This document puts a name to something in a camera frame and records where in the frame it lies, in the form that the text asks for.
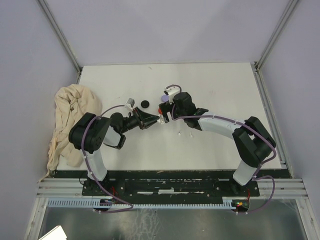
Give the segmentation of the black earbud charging case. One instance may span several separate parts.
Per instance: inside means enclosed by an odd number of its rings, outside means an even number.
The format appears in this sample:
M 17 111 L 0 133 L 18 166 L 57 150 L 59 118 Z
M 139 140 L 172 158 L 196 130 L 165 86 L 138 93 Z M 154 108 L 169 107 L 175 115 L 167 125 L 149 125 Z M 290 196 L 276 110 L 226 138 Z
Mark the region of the black earbud charging case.
M 141 106 L 143 109 L 147 109 L 147 108 L 150 106 L 150 103 L 149 103 L 149 101 L 147 101 L 147 100 L 143 100 L 143 101 L 141 101 L 140 106 Z

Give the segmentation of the purple earbud charging case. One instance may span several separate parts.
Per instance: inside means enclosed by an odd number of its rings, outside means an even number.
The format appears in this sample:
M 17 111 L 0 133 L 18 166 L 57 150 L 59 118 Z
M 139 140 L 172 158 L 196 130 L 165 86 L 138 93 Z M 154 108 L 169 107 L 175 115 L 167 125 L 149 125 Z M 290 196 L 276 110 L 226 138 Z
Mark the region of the purple earbud charging case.
M 169 96 L 168 96 L 168 95 L 162 95 L 162 96 L 161 96 L 161 101 L 162 101 L 163 103 L 167 102 L 168 100 L 169 100 Z

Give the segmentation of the white earbud charging case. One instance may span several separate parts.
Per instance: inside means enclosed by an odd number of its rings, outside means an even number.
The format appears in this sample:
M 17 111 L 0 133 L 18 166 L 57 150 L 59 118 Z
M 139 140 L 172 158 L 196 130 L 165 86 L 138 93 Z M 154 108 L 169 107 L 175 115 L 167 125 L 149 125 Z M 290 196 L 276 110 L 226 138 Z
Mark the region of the white earbud charging case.
M 157 122 L 160 123 L 161 125 L 164 125 L 166 123 L 162 115 L 159 115 L 159 119 L 157 120 Z

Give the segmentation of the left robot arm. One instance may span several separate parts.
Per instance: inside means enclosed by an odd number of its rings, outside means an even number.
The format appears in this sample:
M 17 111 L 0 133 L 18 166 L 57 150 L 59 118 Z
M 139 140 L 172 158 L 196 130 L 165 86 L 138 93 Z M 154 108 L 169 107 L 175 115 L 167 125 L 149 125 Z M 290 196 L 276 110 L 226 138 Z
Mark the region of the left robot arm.
M 119 150 L 125 144 L 126 132 L 134 128 L 146 130 L 160 119 L 158 115 L 146 113 L 135 107 L 128 116 L 115 112 L 109 118 L 87 112 L 72 127 L 68 140 L 75 149 L 82 151 L 87 176 L 96 180 L 93 189 L 99 195 L 106 195 L 111 189 L 111 183 L 105 179 L 108 170 L 103 162 L 101 146 Z

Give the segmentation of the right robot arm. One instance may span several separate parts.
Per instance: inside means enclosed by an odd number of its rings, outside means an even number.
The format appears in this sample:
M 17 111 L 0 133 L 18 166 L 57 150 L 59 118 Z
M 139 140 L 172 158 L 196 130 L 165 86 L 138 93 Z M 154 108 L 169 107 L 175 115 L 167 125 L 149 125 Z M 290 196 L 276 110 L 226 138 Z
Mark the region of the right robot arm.
M 246 120 L 235 120 L 196 107 L 188 92 L 182 92 L 173 86 L 166 88 L 167 101 L 159 105 L 164 122 L 183 120 L 186 125 L 199 131 L 212 132 L 234 141 L 240 164 L 229 183 L 231 193 L 242 195 L 261 167 L 277 156 L 276 142 L 262 122 L 254 116 Z

